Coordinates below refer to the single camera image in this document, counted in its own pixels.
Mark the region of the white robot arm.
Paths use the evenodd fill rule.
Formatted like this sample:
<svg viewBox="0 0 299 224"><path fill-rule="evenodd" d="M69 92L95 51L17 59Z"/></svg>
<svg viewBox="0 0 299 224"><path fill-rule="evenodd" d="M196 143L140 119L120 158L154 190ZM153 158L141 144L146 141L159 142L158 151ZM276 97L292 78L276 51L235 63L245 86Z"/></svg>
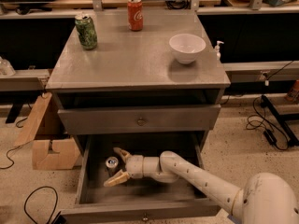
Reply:
<svg viewBox="0 0 299 224"><path fill-rule="evenodd" d="M183 178L242 224L299 224L298 202L291 186L280 176L258 173L242 188L184 160L173 151L158 157L132 155L116 147L125 169L104 182L113 187L127 180L150 177L173 183Z"/></svg>

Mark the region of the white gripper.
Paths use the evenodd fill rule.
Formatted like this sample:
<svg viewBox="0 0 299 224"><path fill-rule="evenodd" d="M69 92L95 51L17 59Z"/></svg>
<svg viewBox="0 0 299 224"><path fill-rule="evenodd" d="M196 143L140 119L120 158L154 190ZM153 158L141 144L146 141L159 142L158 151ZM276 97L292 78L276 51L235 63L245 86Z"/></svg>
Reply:
<svg viewBox="0 0 299 224"><path fill-rule="evenodd" d="M104 182L105 187L114 187L121 183L127 182L130 177L139 179L143 177L143 160L142 155L133 155L120 147L114 147L113 151L118 154L125 164L126 171L119 170L116 174Z"/></svg>

